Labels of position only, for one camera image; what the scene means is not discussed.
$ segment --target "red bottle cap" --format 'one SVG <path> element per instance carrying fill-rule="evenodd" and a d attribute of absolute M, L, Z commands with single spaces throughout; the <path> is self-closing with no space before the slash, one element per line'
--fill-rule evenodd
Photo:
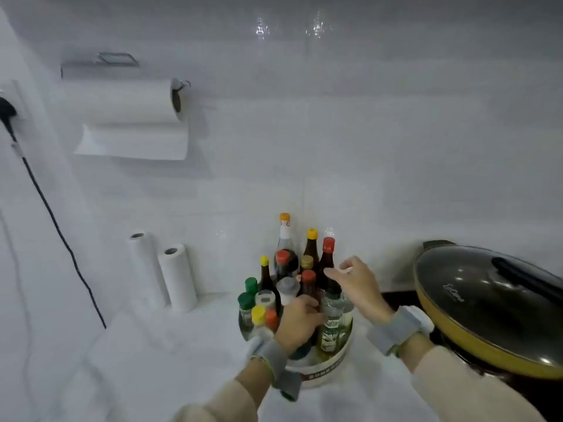
<path fill-rule="evenodd" d="M 323 240 L 323 252 L 333 253 L 334 252 L 334 238 L 325 237 Z"/>
<path fill-rule="evenodd" d="M 272 330 L 278 328 L 278 314 L 273 309 L 266 311 L 266 327 Z"/>
<path fill-rule="evenodd" d="M 276 262 L 282 265 L 287 265 L 289 263 L 291 255 L 287 250 L 279 250 L 276 253 Z"/>
<path fill-rule="evenodd" d="M 305 271 L 303 271 L 303 274 L 301 274 L 301 281 L 303 283 L 314 283 L 315 280 L 316 280 L 315 271 L 312 271 L 311 269 L 305 269 Z"/>

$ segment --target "beige sleeve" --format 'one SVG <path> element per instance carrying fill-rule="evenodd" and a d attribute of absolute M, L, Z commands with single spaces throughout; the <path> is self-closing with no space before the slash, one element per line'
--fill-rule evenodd
<path fill-rule="evenodd" d="M 235 380 L 227 383 L 205 405 L 182 407 L 171 422 L 257 422 L 256 405 Z"/>
<path fill-rule="evenodd" d="M 432 348 L 413 378 L 441 422 L 545 422 L 523 396 L 495 377 L 480 376 L 446 348 Z"/>

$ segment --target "hand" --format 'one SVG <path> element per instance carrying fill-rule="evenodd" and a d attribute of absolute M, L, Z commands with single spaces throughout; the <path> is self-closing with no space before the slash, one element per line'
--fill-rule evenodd
<path fill-rule="evenodd" d="M 350 267 L 352 269 L 348 273 L 342 273 L 334 268 L 325 268 L 324 273 L 340 284 L 342 291 L 365 318 L 372 323 L 389 321 L 394 311 L 381 295 L 373 272 L 357 256 L 352 256 L 340 264 L 340 269 Z"/>
<path fill-rule="evenodd" d="M 288 356 L 309 340 L 317 326 L 327 322 L 327 316 L 315 309 L 318 306 L 315 299 L 301 295 L 284 307 L 274 339 Z"/>

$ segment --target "pan lid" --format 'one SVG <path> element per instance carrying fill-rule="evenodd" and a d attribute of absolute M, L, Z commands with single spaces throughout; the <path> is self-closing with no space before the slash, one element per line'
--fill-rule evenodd
<path fill-rule="evenodd" d="M 419 289 L 466 331 L 521 358 L 563 366 L 563 280 L 530 263 L 462 245 L 425 250 Z"/>

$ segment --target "black cable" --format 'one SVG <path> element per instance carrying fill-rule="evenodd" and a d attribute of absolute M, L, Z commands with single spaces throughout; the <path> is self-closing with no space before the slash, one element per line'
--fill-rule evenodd
<path fill-rule="evenodd" d="M 72 262 L 74 264 L 74 269 L 76 271 L 76 274 L 78 274 L 79 278 L 82 281 L 82 284 L 84 284 L 84 287 L 86 287 L 86 289 L 88 290 L 88 294 L 90 295 L 90 300 L 92 301 L 92 304 L 94 305 L 94 308 L 96 309 L 96 312 L 98 314 L 98 317 L 100 318 L 102 325 L 104 326 L 105 329 L 107 329 L 108 327 L 106 326 L 104 317 L 102 316 L 102 313 L 100 312 L 100 309 L 98 308 L 98 304 L 96 303 L 96 300 L 94 298 L 94 293 L 92 293 L 92 289 L 90 288 L 90 286 L 88 285 L 88 283 L 86 282 L 86 280 L 84 279 L 84 277 L 82 276 L 82 273 L 80 272 L 80 268 L 78 268 L 78 263 L 76 262 L 76 257 L 74 256 L 74 252 L 72 251 L 72 249 L 70 248 L 69 244 L 67 243 L 67 240 L 65 238 L 64 235 L 62 235 L 61 232 L 61 228 L 59 227 L 59 223 L 57 222 L 57 220 L 55 219 L 55 215 L 53 214 L 53 211 L 51 210 L 51 206 L 49 205 L 49 203 L 47 202 L 47 199 L 45 198 L 45 195 L 43 195 L 43 191 L 41 191 L 41 188 L 39 188 L 39 184 L 37 183 L 35 176 L 33 175 L 32 169 L 29 166 L 29 163 L 27 161 L 27 159 L 23 156 L 23 154 L 21 153 L 21 151 L 19 151 L 19 142 L 18 139 L 16 138 L 16 135 L 13 132 L 13 128 L 11 127 L 11 124 L 8 121 L 6 121 L 4 118 L 2 119 L 2 122 L 4 123 L 4 125 L 6 126 L 6 130 L 8 130 L 8 133 L 10 134 L 10 136 L 12 137 L 12 141 L 13 144 L 15 145 L 16 150 L 20 153 L 21 159 L 24 162 L 25 168 L 28 171 L 29 177 L 31 178 L 32 182 L 33 182 L 33 186 L 35 187 L 35 189 L 37 190 L 37 193 L 39 194 L 39 197 L 41 197 L 41 200 L 43 201 L 43 204 L 45 205 L 45 208 L 47 209 L 47 212 L 49 212 L 49 216 L 51 217 L 51 220 L 53 221 L 53 225 L 55 226 L 55 229 L 57 230 L 57 234 L 59 234 L 59 237 L 62 241 L 62 243 L 64 244 L 64 246 L 67 248 L 70 257 L 72 258 Z"/>

